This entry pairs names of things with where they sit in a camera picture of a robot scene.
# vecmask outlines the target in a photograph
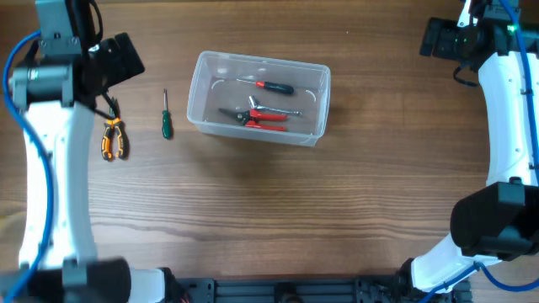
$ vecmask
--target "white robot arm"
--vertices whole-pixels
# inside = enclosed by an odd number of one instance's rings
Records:
[[[531,192],[537,190],[537,179],[536,167],[532,165],[530,119],[522,92],[525,85],[520,50],[511,36],[508,16],[503,11],[500,13],[499,8],[486,9],[497,6],[498,1],[468,0],[458,22],[431,19],[425,32],[422,55],[459,61],[478,72],[487,102],[491,162],[488,187],[456,205],[451,216],[451,233],[430,252],[408,263],[405,272],[410,287],[423,295],[460,277],[476,262],[489,266],[539,250],[533,236],[537,231],[515,224],[533,222],[539,215],[530,215],[526,210],[533,196]],[[45,57],[39,63],[33,58],[26,60],[13,72],[14,103],[44,143],[53,174],[51,240],[37,275],[47,275],[66,292],[96,291],[103,301],[189,302],[170,270],[135,270],[123,259],[97,260],[88,213],[89,140],[94,114],[99,114],[95,97],[143,72],[144,66],[126,35],[101,41],[102,37],[93,29],[93,20],[88,17],[91,16],[88,3],[81,3],[86,2],[36,1],[43,32],[40,46]],[[534,42],[526,45],[530,47],[527,58],[533,83],[539,81],[537,49],[533,49],[537,36],[537,32],[531,32],[528,39]],[[88,49],[94,45],[100,47],[89,53]],[[82,71],[83,77],[76,71]],[[454,78],[470,84],[456,77],[458,71]],[[78,91],[80,87],[85,88],[83,92]],[[533,98],[537,113],[539,100],[537,96]],[[21,268],[32,264],[38,255],[47,207],[44,168],[28,136],[25,142],[28,220],[19,252]],[[104,286],[96,279],[109,280]],[[0,276],[0,286],[11,284]],[[451,289],[449,284],[437,293]],[[58,296],[47,292],[30,295],[45,300]]]
[[[516,48],[514,41],[514,28],[509,22],[509,15],[504,12],[500,3],[482,3],[480,1],[467,0],[458,22],[449,20],[431,19],[429,28],[425,33],[424,47],[421,53],[430,56],[428,49],[432,46],[432,55],[445,59],[460,61],[464,65],[469,65],[474,71],[478,72],[479,83],[483,88],[487,111],[488,111],[488,131],[490,139],[490,166],[487,179],[487,189],[498,186],[498,183],[517,183],[519,189],[509,190],[507,192],[524,192],[524,186],[537,186],[536,168],[533,167],[533,147],[530,132],[530,117],[526,106],[526,84],[525,73],[520,52]],[[469,20],[473,15],[475,26],[469,26]],[[536,40],[536,34],[526,37],[529,40]],[[531,68],[532,83],[539,81],[539,60],[536,50],[530,50],[527,54]],[[539,98],[533,96],[535,113],[539,110]],[[533,116],[532,121],[537,125],[537,117]],[[475,199],[469,199],[468,203],[473,205],[477,202]],[[495,205],[493,211],[500,211],[504,205],[503,198],[496,194],[486,199],[491,205]],[[525,205],[526,197],[523,200],[513,201],[515,204]],[[533,249],[528,247],[528,251],[520,250],[521,247],[511,247],[507,243],[500,241],[500,234],[514,228],[512,220],[515,214],[500,214],[484,212],[489,205],[481,205],[484,209],[470,207],[468,216],[476,216],[476,220],[481,222],[473,225],[470,222],[462,223],[455,218],[454,210],[451,218],[451,231],[438,245],[423,256],[417,257],[411,264],[411,279],[414,288],[424,292],[430,292],[434,287],[447,283],[457,275],[464,272],[466,268],[473,266],[477,262],[485,266],[500,263],[503,260],[510,261],[514,258],[505,256],[505,253],[518,251],[520,254],[531,254]],[[488,222],[483,222],[482,217],[490,215],[491,221],[499,225],[489,226]],[[474,250],[465,252],[462,245],[461,230],[482,229],[483,237],[477,236],[478,241],[492,241],[496,245],[484,245],[483,250]],[[452,290],[453,285],[448,285],[438,293],[446,293]]]

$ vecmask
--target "wooden table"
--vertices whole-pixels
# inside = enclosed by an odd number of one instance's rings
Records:
[[[100,257],[167,266],[178,277],[390,274],[444,237],[453,205],[485,184],[482,90],[452,80],[455,62],[419,56],[428,18],[458,18],[458,1],[99,7],[105,36],[128,32],[147,68],[112,89],[127,123],[129,161],[103,161],[103,120],[95,120],[89,199]],[[3,65],[37,29],[35,9],[2,5],[0,26]],[[329,66],[325,136],[305,148],[199,133],[186,108],[202,51]],[[173,141],[161,135],[163,88]],[[103,100],[99,106],[106,109]],[[25,149],[3,105],[0,117],[0,267],[13,269],[24,233]],[[520,258],[493,272],[523,284],[539,275],[539,262]],[[539,301],[537,291],[500,292],[483,274],[472,282],[477,302]]]

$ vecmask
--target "pliers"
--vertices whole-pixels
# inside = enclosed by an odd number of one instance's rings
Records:
[[[118,100],[114,97],[112,102],[116,107],[116,111],[120,112],[120,107],[118,106]],[[112,161],[112,138],[115,133],[118,138],[118,151],[116,152],[116,157],[122,160],[125,160],[129,156],[129,140],[125,135],[125,123],[121,120],[120,114],[118,117],[115,116],[115,112],[112,108],[109,109],[109,114],[115,117],[114,120],[107,120],[104,123],[104,133],[103,140],[101,140],[101,155],[105,161]]]
[[[286,114],[262,114],[256,109],[250,109],[243,112],[236,112],[230,109],[219,109],[223,114],[231,117],[245,127],[256,128],[260,130],[286,131],[284,126],[260,125],[259,121],[285,121]]]

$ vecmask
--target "clear plastic container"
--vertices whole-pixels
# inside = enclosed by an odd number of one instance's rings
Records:
[[[238,79],[287,84],[295,91],[292,95],[275,93]],[[204,51],[196,63],[187,118],[206,134],[314,146],[326,129],[330,84],[327,66]],[[287,129],[274,131],[243,126],[219,110],[250,110],[249,96],[263,106],[301,111],[302,115],[288,115],[282,122],[259,121]]]

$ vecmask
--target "red-handled screwdriver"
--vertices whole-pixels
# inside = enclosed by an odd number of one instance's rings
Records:
[[[272,91],[272,92],[277,92],[277,93],[283,93],[283,94],[293,94],[294,93],[294,88],[290,85],[286,85],[286,84],[278,84],[278,83],[272,83],[272,82],[265,82],[265,81],[247,81],[247,80],[241,80],[241,79],[236,79],[238,81],[241,81],[241,82],[247,82],[247,83],[252,83],[254,85],[256,85],[258,88],[263,88],[263,89],[267,89],[269,91]]]

